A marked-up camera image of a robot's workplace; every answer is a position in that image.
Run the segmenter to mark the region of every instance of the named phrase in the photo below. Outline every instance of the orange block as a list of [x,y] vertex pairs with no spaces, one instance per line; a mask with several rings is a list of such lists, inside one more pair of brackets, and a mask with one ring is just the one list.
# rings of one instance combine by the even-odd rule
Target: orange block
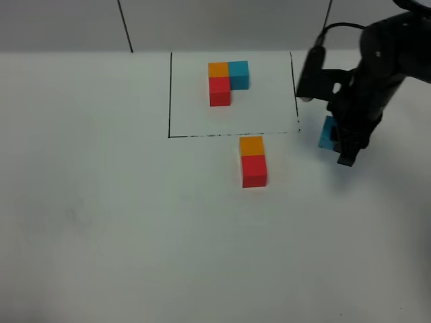
[[229,77],[228,63],[208,64],[208,77]]
[[262,136],[241,137],[240,154],[241,157],[265,155]]

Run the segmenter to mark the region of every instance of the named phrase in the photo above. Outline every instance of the table surface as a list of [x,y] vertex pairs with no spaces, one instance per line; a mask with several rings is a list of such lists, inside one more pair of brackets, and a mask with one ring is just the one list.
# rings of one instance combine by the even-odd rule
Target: table surface
[[[190,69],[176,66],[176,55]],[[222,127],[227,116],[206,105],[208,114],[193,114],[178,101],[181,73],[198,73],[200,60],[188,55],[197,54],[173,54],[172,115],[170,53],[0,55],[1,315],[65,323],[429,322],[429,85],[405,82],[352,168],[317,148],[324,102],[298,102],[300,132],[271,131],[266,119],[269,185],[246,190],[238,135],[224,127],[208,137],[199,128],[216,127],[215,118]],[[288,82],[290,66],[274,68],[280,52],[259,55],[274,70],[262,72],[269,82]],[[292,52],[296,78],[304,56]],[[328,53],[331,68],[357,62],[355,52]],[[262,83],[253,71],[256,98],[263,90],[253,87]],[[291,86],[277,99],[288,109]],[[249,100],[237,98],[238,106]],[[270,118],[272,107],[262,108]],[[274,111],[277,127],[280,116]],[[241,126],[250,122],[254,131],[254,118]],[[197,127],[201,136],[168,138],[169,127]]]

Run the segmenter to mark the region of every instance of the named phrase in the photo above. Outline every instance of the white wall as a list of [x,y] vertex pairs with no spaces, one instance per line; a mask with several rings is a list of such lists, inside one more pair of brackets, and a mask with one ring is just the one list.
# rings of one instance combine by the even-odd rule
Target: white wall
[[122,0],[134,50],[308,48],[329,0]]
[[116,0],[1,0],[0,51],[128,51]]
[[[403,13],[392,0],[333,0],[328,24],[353,22],[369,25]],[[361,30],[336,28],[328,33],[327,48],[358,48]]]

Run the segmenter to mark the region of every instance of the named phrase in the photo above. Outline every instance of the black line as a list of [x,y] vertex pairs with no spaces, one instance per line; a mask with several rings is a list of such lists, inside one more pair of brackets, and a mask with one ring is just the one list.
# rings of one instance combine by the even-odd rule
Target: black line
[[299,113],[298,113],[298,101],[296,99],[296,86],[295,86],[295,75],[294,75],[294,60],[292,58],[292,52],[290,53],[290,66],[291,66],[291,70],[292,70],[292,82],[294,84],[294,97],[295,97],[295,107],[296,107],[296,118],[298,118],[298,122],[299,122]]
[[326,11],[326,17],[325,17],[325,22],[323,23],[323,27],[326,27],[328,23],[329,14],[331,13],[331,8],[332,8],[332,1],[333,0],[329,0],[328,11]]
[[222,133],[219,135],[189,135],[189,136],[171,136],[169,138],[207,138],[207,137],[235,137],[235,136],[257,136],[257,135],[285,135],[291,133],[289,131],[283,131],[279,133]]
[[123,20],[124,30],[126,31],[126,36],[127,36],[127,41],[129,42],[130,52],[133,52],[133,47],[132,47],[132,43],[130,41],[129,31],[127,30],[126,20],[124,19],[123,8],[121,7],[120,0],[117,0],[117,3],[119,4],[121,19]]
[[168,126],[168,138],[170,136],[170,106],[172,102],[172,52],[170,52],[170,81],[169,81],[169,126]]

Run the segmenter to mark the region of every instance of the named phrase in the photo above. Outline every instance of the red block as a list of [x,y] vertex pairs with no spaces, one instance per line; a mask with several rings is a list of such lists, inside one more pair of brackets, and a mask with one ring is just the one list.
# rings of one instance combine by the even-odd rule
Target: red block
[[209,105],[230,105],[230,80],[229,77],[209,78]]
[[267,185],[267,162],[265,155],[241,157],[242,187]]

